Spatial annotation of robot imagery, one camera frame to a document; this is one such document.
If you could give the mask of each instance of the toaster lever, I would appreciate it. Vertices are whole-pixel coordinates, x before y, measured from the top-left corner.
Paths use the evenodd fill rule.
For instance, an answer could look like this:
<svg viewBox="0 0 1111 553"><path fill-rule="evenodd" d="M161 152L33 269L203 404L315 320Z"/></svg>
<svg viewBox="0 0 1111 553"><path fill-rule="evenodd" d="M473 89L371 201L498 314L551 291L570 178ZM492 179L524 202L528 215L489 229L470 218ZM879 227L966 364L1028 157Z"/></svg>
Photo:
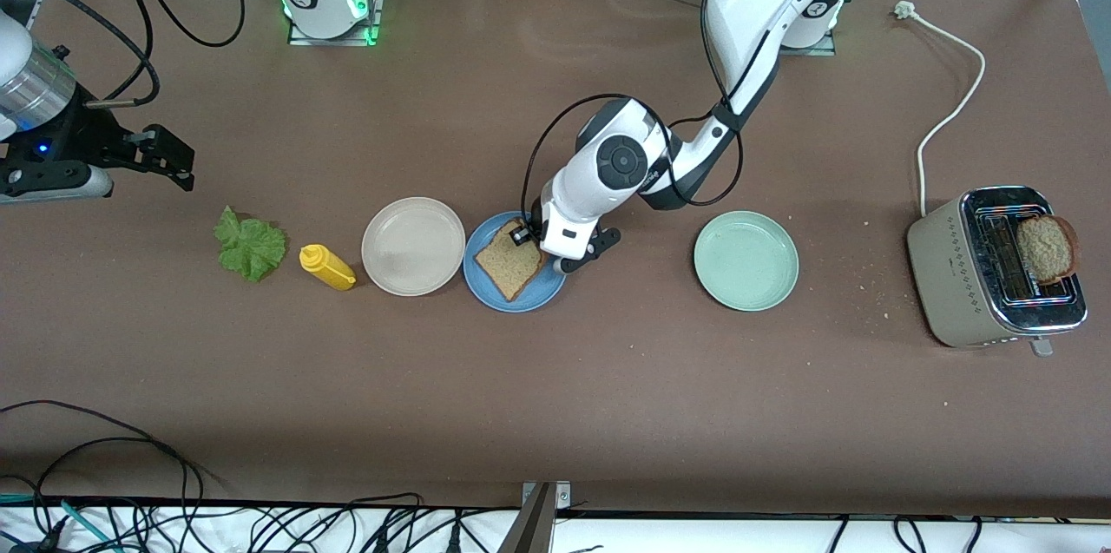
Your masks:
<svg viewBox="0 0 1111 553"><path fill-rule="evenodd" d="M1038 358L1049 358L1053 354L1053 343L1049 342L1049 339L1031 340L1030 348Z"/></svg>

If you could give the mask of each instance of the bread slice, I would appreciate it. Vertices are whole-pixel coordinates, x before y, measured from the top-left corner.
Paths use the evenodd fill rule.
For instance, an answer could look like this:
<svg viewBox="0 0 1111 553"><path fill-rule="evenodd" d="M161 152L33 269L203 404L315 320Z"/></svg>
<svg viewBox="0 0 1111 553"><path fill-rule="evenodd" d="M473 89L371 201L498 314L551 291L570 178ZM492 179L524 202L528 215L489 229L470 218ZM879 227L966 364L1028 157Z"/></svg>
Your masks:
<svg viewBox="0 0 1111 553"><path fill-rule="evenodd" d="M510 220L494 233L493 240L474 257L482 271L490 276L498 291L507 301L517 300L529 281L540 275L544 268L544 255L536 243L524 243L520 248L509 235L513 229L520 228L520 218Z"/></svg>
<svg viewBox="0 0 1111 553"><path fill-rule="evenodd" d="M1019 224L1019 253L1039 284L1057 284L1077 272L1080 243L1060 217L1028 218Z"/></svg>

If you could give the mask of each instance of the white power cable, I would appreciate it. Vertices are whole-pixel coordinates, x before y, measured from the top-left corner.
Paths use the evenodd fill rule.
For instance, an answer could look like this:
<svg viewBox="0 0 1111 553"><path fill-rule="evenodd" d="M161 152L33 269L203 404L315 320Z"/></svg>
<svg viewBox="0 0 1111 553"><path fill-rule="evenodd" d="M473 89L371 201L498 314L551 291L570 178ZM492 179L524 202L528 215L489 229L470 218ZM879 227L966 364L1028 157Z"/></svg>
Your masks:
<svg viewBox="0 0 1111 553"><path fill-rule="evenodd" d="M918 210L921 217L925 217L925 162L922 161L922 152L925 150L925 145L930 142L930 139L933 138L933 134L937 134L938 131L943 129L949 121L953 121L953 119L957 118L957 114L961 113L961 110L964 110L964 104L972 98L972 93L975 93L975 90L980 88L980 81L983 79L983 73L988 70L988 59L984 58L982 51L972 47L972 43L965 42L964 39L958 38L958 36L941 30L941 28L928 22L921 14L914 12L914 4L912 2L905 2L905 0L903 0L903 2L897 3L892 12L894 12L897 19L912 19L914 22L919 22L929 28L929 30L933 30L944 38L952 40L952 42L960 43L960 46L968 48L969 51L975 53L977 58L980 59L980 73L977 74L975 81L972 82L972 87L969 87L968 93L964 93L964 98L957 104L957 109L953 110L952 113L949 113L948 118L941 119L941 122L933 125L933 129L930 130L918 144Z"/></svg>

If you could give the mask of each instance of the metal bracket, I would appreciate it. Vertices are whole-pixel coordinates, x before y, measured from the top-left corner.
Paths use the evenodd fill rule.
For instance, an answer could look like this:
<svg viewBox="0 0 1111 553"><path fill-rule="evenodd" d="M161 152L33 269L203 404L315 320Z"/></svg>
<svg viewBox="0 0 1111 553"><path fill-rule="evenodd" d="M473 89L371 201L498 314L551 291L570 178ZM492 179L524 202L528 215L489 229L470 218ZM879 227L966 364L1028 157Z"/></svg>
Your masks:
<svg viewBox="0 0 1111 553"><path fill-rule="evenodd" d="M567 510L571 506L571 482L552 482L556 484L556 509ZM532 490L536 490L537 482L524 482L521 487L521 505L529 501Z"/></svg>
<svg viewBox="0 0 1111 553"><path fill-rule="evenodd" d="M513 519L506 540L498 553L549 553L552 527L556 525L556 506L567 507L571 502L569 482L526 482L521 492L523 506Z"/></svg>

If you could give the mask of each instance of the white plate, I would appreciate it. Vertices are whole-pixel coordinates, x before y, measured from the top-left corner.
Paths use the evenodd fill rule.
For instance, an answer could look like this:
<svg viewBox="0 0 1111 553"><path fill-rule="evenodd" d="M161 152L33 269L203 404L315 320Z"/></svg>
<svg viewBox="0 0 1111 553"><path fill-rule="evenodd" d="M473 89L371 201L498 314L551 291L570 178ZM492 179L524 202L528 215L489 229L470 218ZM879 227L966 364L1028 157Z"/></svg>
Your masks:
<svg viewBox="0 0 1111 553"><path fill-rule="evenodd" d="M367 225L362 264L386 292L427 295L456 275L466 245L452 209L428 197L407 197L386 205Z"/></svg>

